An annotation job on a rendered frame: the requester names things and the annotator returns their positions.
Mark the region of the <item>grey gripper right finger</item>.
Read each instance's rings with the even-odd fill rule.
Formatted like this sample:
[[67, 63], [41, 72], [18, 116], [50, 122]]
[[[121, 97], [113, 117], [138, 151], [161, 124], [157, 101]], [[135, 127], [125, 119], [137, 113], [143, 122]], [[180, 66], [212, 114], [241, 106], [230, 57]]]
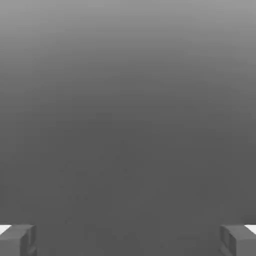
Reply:
[[222, 256], [256, 256], [256, 224], [221, 225]]

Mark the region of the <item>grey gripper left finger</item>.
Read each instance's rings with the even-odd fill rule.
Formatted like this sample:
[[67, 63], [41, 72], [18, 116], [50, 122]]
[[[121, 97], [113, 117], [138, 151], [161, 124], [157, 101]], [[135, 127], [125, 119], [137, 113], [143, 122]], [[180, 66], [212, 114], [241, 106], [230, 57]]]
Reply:
[[0, 256], [38, 256], [37, 226], [0, 224]]

